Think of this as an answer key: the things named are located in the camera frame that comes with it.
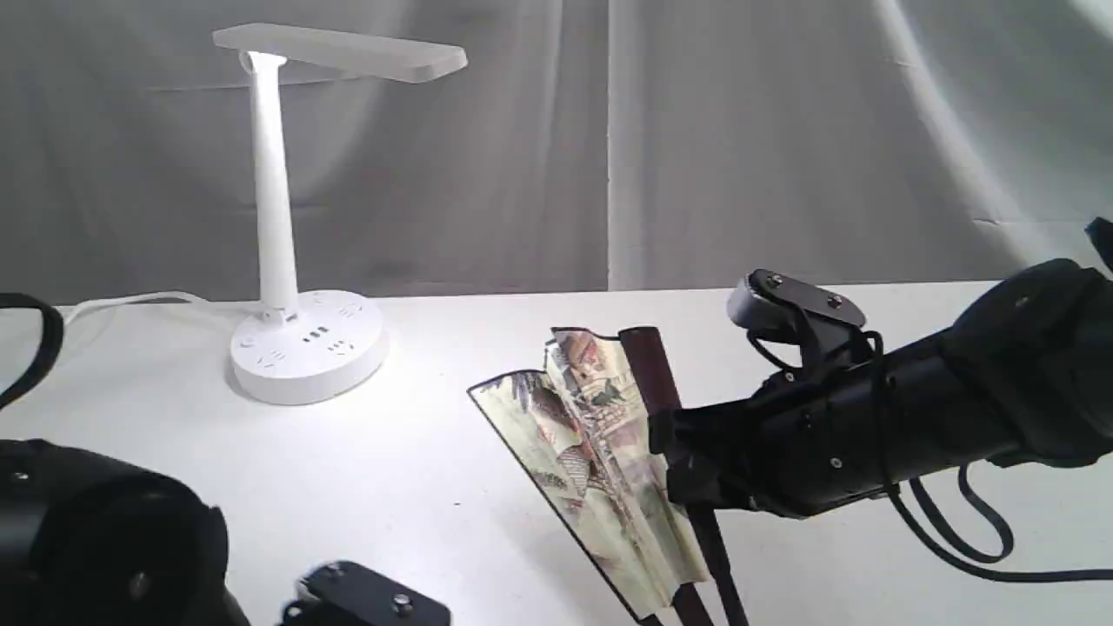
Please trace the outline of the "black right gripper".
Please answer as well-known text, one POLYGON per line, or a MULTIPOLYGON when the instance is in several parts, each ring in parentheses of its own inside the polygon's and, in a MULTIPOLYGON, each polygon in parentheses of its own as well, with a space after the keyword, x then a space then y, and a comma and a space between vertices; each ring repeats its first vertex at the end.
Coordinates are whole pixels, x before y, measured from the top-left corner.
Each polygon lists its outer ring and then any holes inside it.
POLYGON ((820 381, 649 417, 649 448, 689 509, 802 519, 892 483, 1016 450, 1017 428, 927 336, 820 381))

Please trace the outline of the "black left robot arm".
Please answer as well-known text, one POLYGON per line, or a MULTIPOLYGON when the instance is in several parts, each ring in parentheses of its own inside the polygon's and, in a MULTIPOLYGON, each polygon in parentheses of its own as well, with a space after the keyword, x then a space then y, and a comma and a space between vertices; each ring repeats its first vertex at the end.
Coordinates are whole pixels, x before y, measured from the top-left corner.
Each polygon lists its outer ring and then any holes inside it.
POLYGON ((162 473, 3 441, 4 625, 246 625, 225 516, 162 473))

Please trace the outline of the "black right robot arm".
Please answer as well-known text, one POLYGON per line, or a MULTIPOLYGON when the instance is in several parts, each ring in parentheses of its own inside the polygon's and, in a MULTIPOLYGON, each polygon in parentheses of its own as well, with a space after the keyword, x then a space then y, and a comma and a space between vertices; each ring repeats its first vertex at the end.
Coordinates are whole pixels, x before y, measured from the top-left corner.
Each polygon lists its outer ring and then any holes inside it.
POLYGON ((887 486, 989 461, 1074 469, 1110 453, 1110 280, 1053 260, 987 290, 949 327, 888 351, 830 290, 755 270, 729 316, 799 366, 752 397, 650 415, 670 499, 807 518, 887 486))

